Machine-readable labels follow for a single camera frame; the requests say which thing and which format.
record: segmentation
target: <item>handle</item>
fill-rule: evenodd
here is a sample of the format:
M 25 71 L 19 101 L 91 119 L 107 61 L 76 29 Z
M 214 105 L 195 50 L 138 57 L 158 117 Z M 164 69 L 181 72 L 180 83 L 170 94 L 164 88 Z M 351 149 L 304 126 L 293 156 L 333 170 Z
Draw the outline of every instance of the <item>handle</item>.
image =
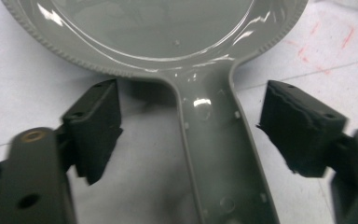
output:
M 174 74 L 200 223 L 278 223 L 229 67 Z

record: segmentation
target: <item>white table surface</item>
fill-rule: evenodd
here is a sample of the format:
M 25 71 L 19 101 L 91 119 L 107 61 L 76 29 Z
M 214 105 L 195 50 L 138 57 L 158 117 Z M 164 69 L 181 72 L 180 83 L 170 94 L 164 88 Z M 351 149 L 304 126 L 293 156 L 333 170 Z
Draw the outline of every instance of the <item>white table surface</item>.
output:
M 0 160 L 10 139 L 34 127 L 56 128 L 91 85 L 111 77 L 79 68 L 34 41 L 0 2 Z M 329 181 L 293 175 L 257 128 L 267 80 L 317 97 L 358 129 L 358 12 L 310 1 L 292 32 L 243 65 L 236 91 L 252 127 L 282 224 L 334 222 Z M 125 130 L 103 179 L 88 187 L 70 172 L 78 223 L 197 223 L 174 99 L 158 85 L 120 80 Z

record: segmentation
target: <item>red stain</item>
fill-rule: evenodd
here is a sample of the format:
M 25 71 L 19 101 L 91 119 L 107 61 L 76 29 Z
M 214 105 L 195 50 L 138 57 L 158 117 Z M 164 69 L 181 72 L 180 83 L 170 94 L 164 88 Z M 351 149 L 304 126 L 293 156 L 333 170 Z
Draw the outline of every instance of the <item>red stain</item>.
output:
M 309 62 L 310 62 L 307 57 L 302 57 L 301 59 L 302 59 L 302 61 L 303 61 L 304 63 L 309 63 Z
M 288 44 L 288 45 L 292 45 L 292 46 L 295 46 L 295 47 L 299 47 L 299 45 L 294 42 L 294 41 L 291 41 L 291 40 L 283 40 L 284 43 Z
M 304 51 L 306 50 L 306 48 L 307 47 L 304 47 L 304 48 L 301 48 L 299 51 L 298 51 L 298 56 L 301 56 L 303 53 L 304 53 Z
M 330 75 L 330 74 L 331 74 L 331 71 L 330 71 L 330 70 L 326 70 L 326 69 L 322 68 L 322 67 L 319 66 L 319 65 L 316 65 L 315 68 L 318 69 L 319 72 L 324 72 L 326 75 Z
M 354 28 L 351 27 L 351 31 L 350 33 L 347 35 L 347 37 L 344 39 L 344 42 L 342 43 L 342 49 L 345 49 L 345 47 L 347 47 L 348 43 L 351 41 L 351 38 L 353 37 L 354 34 Z
M 320 23 L 316 22 L 316 24 L 313 26 L 312 30 L 310 31 L 310 35 L 314 35 L 315 32 L 318 30 Z

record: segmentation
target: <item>screw hole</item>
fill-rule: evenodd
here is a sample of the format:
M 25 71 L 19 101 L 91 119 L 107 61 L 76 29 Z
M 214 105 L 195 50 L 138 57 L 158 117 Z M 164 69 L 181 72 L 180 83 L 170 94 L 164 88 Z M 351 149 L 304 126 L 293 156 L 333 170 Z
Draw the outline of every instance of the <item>screw hole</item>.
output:
M 76 113 L 73 113 L 73 114 L 71 115 L 71 118 L 72 118 L 72 119 L 78 119 L 78 118 L 82 117 L 83 115 L 84 115 L 83 112 L 76 112 Z
M 27 209 L 29 207 L 34 206 L 37 202 L 39 201 L 39 195 L 37 194 L 29 194 L 25 197 L 23 197 L 19 203 L 17 204 L 17 206 L 20 209 Z
M 34 142 L 37 141 L 39 139 L 42 139 L 45 136 L 45 133 L 42 131 L 33 131 L 33 132 L 29 132 L 26 133 L 25 135 L 22 136 L 21 141 L 22 142 Z
M 327 117 L 328 119 L 335 119 L 336 116 L 332 115 L 332 114 L 324 114 L 325 117 Z

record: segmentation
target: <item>gray plastic object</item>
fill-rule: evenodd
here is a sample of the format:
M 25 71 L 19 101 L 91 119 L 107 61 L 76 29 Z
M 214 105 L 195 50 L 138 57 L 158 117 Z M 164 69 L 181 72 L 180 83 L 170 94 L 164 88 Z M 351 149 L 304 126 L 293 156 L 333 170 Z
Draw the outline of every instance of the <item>gray plastic object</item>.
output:
M 46 48 L 176 93 L 200 223 L 277 223 L 233 71 L 280 41 L 307 0 L 3 0 Z

